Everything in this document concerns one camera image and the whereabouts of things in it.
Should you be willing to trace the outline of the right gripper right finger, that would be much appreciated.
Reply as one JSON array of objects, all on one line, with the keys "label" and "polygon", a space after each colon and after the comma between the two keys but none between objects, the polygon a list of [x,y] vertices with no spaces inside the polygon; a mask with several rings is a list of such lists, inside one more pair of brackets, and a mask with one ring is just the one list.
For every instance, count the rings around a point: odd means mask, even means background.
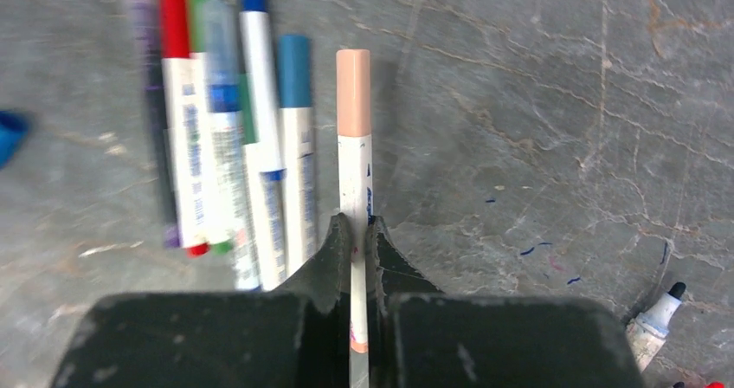
[{"label": "right gripper right finger", "polygon": [[448,294],[365,234],[374,387],[641,387],[620,322],[584,298]]}]

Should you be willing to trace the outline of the blue pen cap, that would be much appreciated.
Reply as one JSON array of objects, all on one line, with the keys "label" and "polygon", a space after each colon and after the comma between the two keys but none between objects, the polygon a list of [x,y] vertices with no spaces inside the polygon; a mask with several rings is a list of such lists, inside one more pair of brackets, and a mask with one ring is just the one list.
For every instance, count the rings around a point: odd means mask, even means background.
[{"label": "blue pen cap", "polygon": [[1,111],[1,168],[15,156],[31,128],[29,119],[10,110]]}]

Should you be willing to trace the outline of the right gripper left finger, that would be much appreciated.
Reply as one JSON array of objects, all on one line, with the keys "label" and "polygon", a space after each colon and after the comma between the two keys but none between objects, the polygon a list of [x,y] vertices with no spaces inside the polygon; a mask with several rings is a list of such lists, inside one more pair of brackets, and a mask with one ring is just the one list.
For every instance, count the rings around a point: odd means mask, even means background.
[{"label": "right gripper left finger", "polygon": [[271,291],[123,293],[98,300],[53,387],[346,387],[351,227]]}]

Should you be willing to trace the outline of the orange cap marker pen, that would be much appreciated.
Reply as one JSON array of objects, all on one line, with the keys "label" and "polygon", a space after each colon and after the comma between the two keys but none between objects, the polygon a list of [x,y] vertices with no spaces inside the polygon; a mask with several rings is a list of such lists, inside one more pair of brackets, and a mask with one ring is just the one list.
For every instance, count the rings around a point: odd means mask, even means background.
[{"label": "orange cap marker pen", "polygon": [[336,54],[339,209],[350,222],[350,386],[369,384],[365,233],[373,206],[370,51]]}]

